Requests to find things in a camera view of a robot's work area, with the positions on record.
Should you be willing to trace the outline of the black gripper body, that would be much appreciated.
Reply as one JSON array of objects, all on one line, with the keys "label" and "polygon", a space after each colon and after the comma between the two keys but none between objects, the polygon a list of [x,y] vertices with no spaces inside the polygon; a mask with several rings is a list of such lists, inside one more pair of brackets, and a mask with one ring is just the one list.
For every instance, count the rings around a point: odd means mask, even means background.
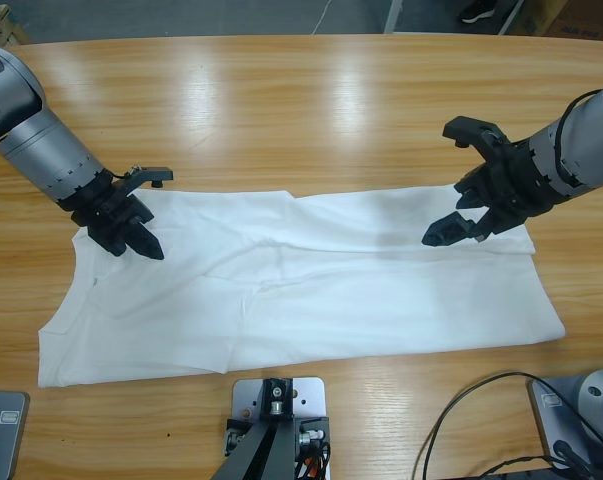
[{"label": "black gripper body", "polygon": [[71,212],[71,219],[87,229],[88,236],[110,254],[121,256],[127,245],[127,224],[137,218],[144,226],[154,218],[150,209],[132,193],[122,193],[122,177],[101,171],[57,204]]},{"label": "black gripper body", "polygon": [[567,201],[538,171],[526,141],[506,141],[483,159],[454,188],[461,195],[456,211],[474,221],[488,214],[489,235],[517,227]]}]

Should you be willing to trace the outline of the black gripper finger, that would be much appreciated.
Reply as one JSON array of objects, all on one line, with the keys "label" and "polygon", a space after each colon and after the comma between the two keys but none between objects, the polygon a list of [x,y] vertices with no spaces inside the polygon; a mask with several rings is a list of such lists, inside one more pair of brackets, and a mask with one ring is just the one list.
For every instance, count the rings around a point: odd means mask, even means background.
[{"label": "black gripper finger", "polygon": [[173,181],[174,174],[167,167],[134,166],[122,177],[122,193],[128,196],[145,183],[152,188],[162,188],[166,181]]},{"label": "black gripper finger", "polygon": [[466,239],[473,239],[478,243],[483,242],[490,234],[486,222],[488,217],[489,215],[485,214],[474,221],[465,219],[455,211],[433,222],[427,228],[421,242],[423,245],[431,247],[447,247]]},{"label": "black gripper finger", "polygon": [[153,260],[163,260],[159,240],[134,218],[127,224],[127,245],[137,254]]},{"label": "black gripper finger", "polygon": [[458,148],[474,147],[482,157],[491,157],[505,144],[507,137],[493,123],[457,116],[448,121],[442,136],[453,140]]}]

